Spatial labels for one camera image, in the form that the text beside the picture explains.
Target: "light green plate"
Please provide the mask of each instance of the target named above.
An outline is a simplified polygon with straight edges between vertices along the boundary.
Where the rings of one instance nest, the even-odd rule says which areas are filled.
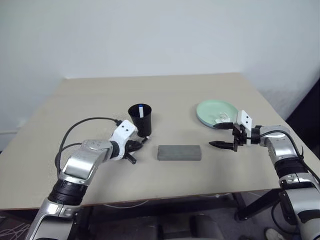
[[[210,128],[214,128],[213,126],[217,124],[216,119],[220,119],[225,114],[230,118],[228,122],[234,123],[238,110],[226,101],[214,99],[203,101],[196,107],[196,116],[204,125]]]

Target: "black plastic cup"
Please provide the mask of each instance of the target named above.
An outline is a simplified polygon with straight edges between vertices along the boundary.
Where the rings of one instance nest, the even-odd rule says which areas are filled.
[[[140,117],[139,107],[143,109],[143,117]],[[133,124],[138,129],[137,134],[141,138],[151,135],[151,111],[151,107],[144,103],[133,105],[128,110]]]

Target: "beige table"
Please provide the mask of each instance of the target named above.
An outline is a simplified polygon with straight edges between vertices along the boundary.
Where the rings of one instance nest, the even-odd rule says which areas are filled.
[[[244,146],[233,152],[208,144],[232,141],[233,136],[197,119],[196,106],[207,99],[225,100],[244,109],[253,124],[288,126],[239,73],[66,79],[0,155],[0,209],[41,205],[57,180],[54,158],[73,123],[88,117],[129,119],[127,110],[136,103],[152,107],[151,140],[136,152],[136,165],[127,160],[102,164],[83,204],[279,187],[266,148]],[[114,129],[111,121],[89,121],[75,128],[66,144],[108,139]],[[298,146],[303,145],[305,161],[319,174],[319,160],[295,133],[293,138]],[[202,160],[157,161],[158,145],[200,145]],[[63,158],[73,150],[66,150]]]

